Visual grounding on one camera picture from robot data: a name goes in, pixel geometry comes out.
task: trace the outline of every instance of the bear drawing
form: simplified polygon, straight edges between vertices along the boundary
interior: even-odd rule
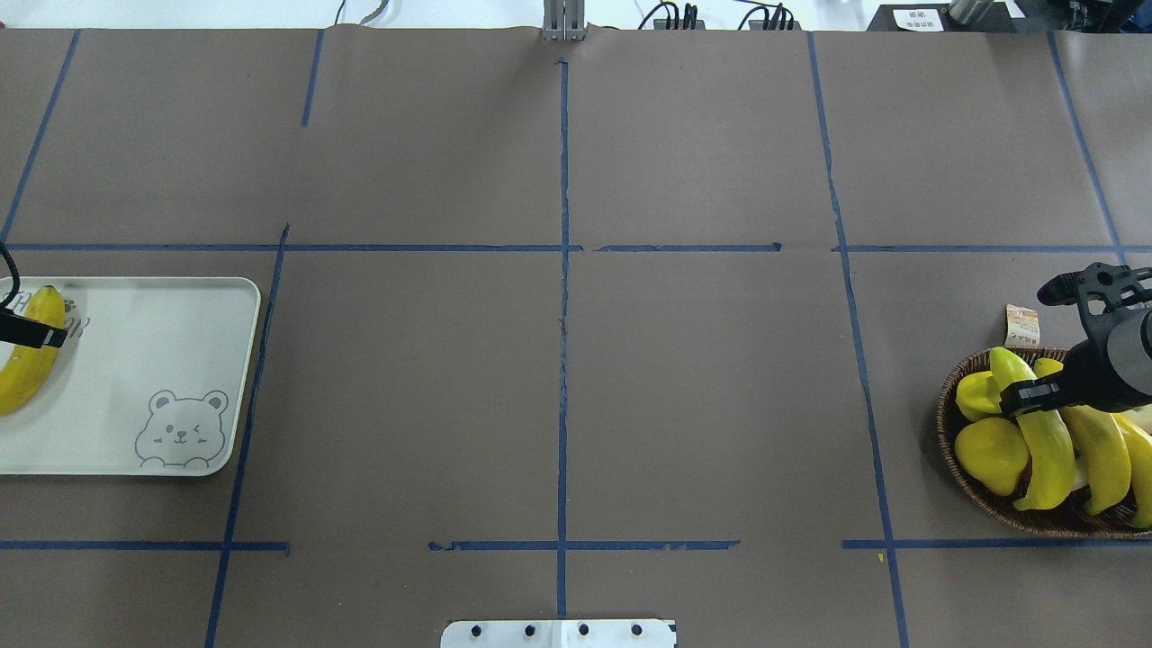
[[[136,436],[141,466],[207,468],[223,450],[223,410],[228,397],[211,391],[204,398],[176,398],[162,390],[149,400],[149,416]]]

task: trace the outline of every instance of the blue tape line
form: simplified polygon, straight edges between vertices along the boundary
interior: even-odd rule
[[[1112,246],[846,246],[849,253],[1112,253]],[[839,253],[840,246],[832,248]]]
[[[288,556],[291,548],[287,542],[233,542],[228,545],[230,551],[274,551]]]
[[[727,551],[740,544],[738,540],[569,540],[567,551]],[[551,540],[482,540],[438,542],[427,544],[429,551],[556,551],[559,542]]]
[[[274,253],[267,243],[13,243],[10,250],[26,251],[158,251],[158,253]],[[559,253],[563,246],[536,244],[423,244],[423,243],[293,243],[289,253]],[[579,246],[569,250],[582,251]]]
[[[783,246],[604,246],[598,253],[779,253]]]
[[[1147,549],[1146,542],[1099,537],[962,537],[919,540],[846,540],[843,549],[1044,549],[1060,547],[1130,547]]]
[[[1068,116],[1073,121],[1073,131],[1076,133],[1076,142],[1079,143],[1081,155],[1084,156],[1084,164],[1087,166],[1087,175],[1092,180],[1092,190],[1096,191],[1096,201],[1100,203],[1100,212],[1104,214],[1104,223],[1108,226],[1108,236],[1112,238],[1112,246],[1120,259],[1121,265],[1127,265],[1124,249],[1120,246],[1120,235],[1116,233],[1116,225],[1112,221],[1112,210],[1108,209],[1108,201],[1104,197],[1104,189],[1100,187],[1100,176],[1096,173],[1096,164],[1092,161],[1092,153],[1087,150],[1087,141],[1084,140],[1084,130],[1079,125],[1079,116],[1076,114],[1076,105],[1073,104],[1071,92],[1068,91],[1068,80],[1064,77],[1064,66],[1060,62],[1060,50],[1056,48],[1056,35],[1048,32],[1048,50],[1052,52],[1052,63],[1056,68],[1056,81],[1060,82],[1060,93],[1064,96],[1064,105],[1068,107]]]
[[[0,551],[220,551],[222,542],[151,540],[0,540]],[[288,552],[287,542],[237,542],[233,551]]]
[[[389,244],[389,243],[294,243],[290,253],[562,253],[564,246],[478,246],[478,244]],[[579,251],[579,246],[569,246]]]
[[[816,37],[808,32],[808,52],[812,66],[812,86],[816,91],[816,110],[820,121],[820,140],[824,143],[824,165],[828,175],[828,195],[832,198],[832,211],[836,214],[836,240],[840,243],[840,268],[844,276],[844,295],[848,299],[848,317],[852,327],[852,344],[856,347],[856,370],[859,374],[861,387],[864,391],[864,406],[867,409],[867,432],[872,442],[872,469],[876,474],[877,500],[880,505],[880,521],[884,526],[885,540],[892,540],[892,517],[888,512],[888,493],[884,483],[884,464],[880,459],[880,439],[876,432],[876,413],[872,409],[872,390],[869,386],[867,362],[864,357],[864,339],[861,334],[859,316],[856,310],[856,293],[852,289],[851,268],[848,259],[848,236],[844,233],[844,219],[836,195],[836,184],[832,176],[832,143],[828,137],[828,120],[824,108],[824,91],[820,85],[820,63],[816,53]],[[892,582],[892,602],[896,615],[896,631],[901,648],[908,648],[908,624],[904,619],[904,598],[900,587],[900,572],[896,566],[896,552],[888,548],[888,580]]]
[[[279,246],[243,243],[13,243],[10,250],[86,253],[86,251],[156,251],[156,253],[266,253]]]
[[[12,205],[8,208],[8,218],[5,219],[3,229],[0,231],[0,242],[8,240],[12,232],[12,224],[16,220],[16,211],[20,210],[20,201],[24,197],[24,187],[28,186],[28,176],[32,174],[32,165],[36,164],[36,155],[40,151],[40,142],[44,141],[44,133],[48,129],[48,120],[52,119],[52,111],[56,107],[56,99],[60,98],[60,89],[65,85],[65,77],[68,76],[68,67],[71,66],[73,55],[76,53],[76,44],[79,43],[79,30],[73,30],[71,44],[68,45],[68,53],[65,54],[65,62],[60,66],[60,74],[56,76],[56,85],[52,89],[48,105],[44,107],[44,116],[40,119],[40,128],[32,140],[32,149],[28,152],[28,160],[24,163],[24,172],[20,174],[20,183],[16,184],[16,193],[12,196]]]
[[[447,547],[430,542],[429,551],[555,551],[558,543],[551,540],[473,540],[450,542]]]
[[[312,118],[312,93],[316,92],[316,74],[320,69],[320,50],[324,47],[324,30],[316,30],[316,50],[312,51],[312,73],[308,77],[308,96],[304,97],[304,116],[300,120],[301,128],[308,128]]]
[[[738,540],[574,540],[568,542],[573,551],[728,551],[740,544]]]
[[[276,253],[275,269],[272,271],[272,287],[268,288],[268,303],[264,310],[264,331],[260,333],[260,349],[256,356],[256,369],[252,372],[252,391],[248,397],[248,416],[244,421],[244,436],[240,444],[240,458],[236,460],[236,477],[232,485],[232,504],[228,507],[228,522],[223,532],[223,548],[220,551],[220,565],[217,568],[217,586],[212,595],[212,610],[209,612],[209,630],[204,639],[205,648],[215,645],[217,624],[220,623],[220,604],[223,602],[223,586],[228,579],[228,559],[230,557],[232,538],[236,533],[236,517],[240,511],[240,496],[244,485],[244,469],[248,465],[248,449],[252,442],[252,425],[256,423],[256,397],[260,392],[260,378],[264,377],[264,362],[268,352],[268,334],[272,332],[272,315],[276,309],[276,295],[280,292],[280,273],[285,263],[285,244],[291,225],[285,225],[280,233],[280,250]]]
[[[568,61],[560,59],[560,415],[556,472],[556,617],[568,616]]]
[[[134,540],[5,540],[3,551],[220,551],[222,542],[153,542]]]

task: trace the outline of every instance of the label sticker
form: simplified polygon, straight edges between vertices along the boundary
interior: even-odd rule
[[[1005,316],[1008,319],[1008,332],[1005,334],[1006,347],[1037,348],[1040,346],[1040,316],[1031,308],[1006,304]]]
[[[908,31],[943,31],[943,21],[937,9],[893,9],[896,27]]]

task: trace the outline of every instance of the yellow banana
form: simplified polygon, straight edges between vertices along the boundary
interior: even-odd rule
[[[996,347],[988,355],[996,385],[1005,390],[1017,380],[1034,380],[1036,374],[1018,355]],[[1076,483],[1073,439],[1056,412],[1031,412],[1016,417],[1032,455],[1032,479],[1024,497],[1013,502],[1018,511],[1055,508]]]
[[[1128,523],[1146,529],[1152,527],[1152,437],[1122,414],[1116,415],[1116,423],[1128,444],[1128,458],[1132,464],[1136,513]]]
[[[52,286],[45,286],[28,302],[24,317],[50,324],[65,325],[65,300]],[[0,370],[0,414],[10,414],[32,398],[52,371],[60,349],[44,346],[31,348],[16,346],[8,362]]]
[[[1038,378],[1063,369],[1064,364],[1059,360],[1041,357],[1036,361]],[[1061,407],[1060,416],[1068,424],[1073,447],[1079,451],[1087,464],[1087,485],[1092,497],[1084,504],[1084,511],[1089,515],[1098,515],[1128,495],[1132,476],[1128,446],[1112,414],[1082,405]]]

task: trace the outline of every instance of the wicker basket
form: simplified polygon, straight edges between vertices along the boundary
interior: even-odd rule
[[[1014,348],[1013,351],[1029,364],[1041,356],[1062,361],[1064,354],[1068,353],[1064,349],[1054,348]],[[1087,499],[1086,489],[1073,492],[1063,504],[1051,511],[1017,511],[1011,503],[1024,495],[1023,485],[1011,497],[1000,497],[984,488],[984,484],[969,476],[960,467],[960,462],[956,461],[956,455],[953,453],[953,443],[960,430],[968,424],[968,420],[956,407],[956,385],[964,376],[987,369],[987,351],[971,355],[957,364],[948,375],[948,379],[945,380],[943,389],[940,390],[940,399],[937,401],[935,409],[937,442],[940,444],[948,472],[955,477],[960,488],[964,489],[964,492],[972,498],[972,502],[1009,527],[1047,537],[1152,540],[1152,529],[1136,529],[1127,523],[1136,508],[1130,492],[1123,502],[1094,517],[1084,513],[1084,502]]]

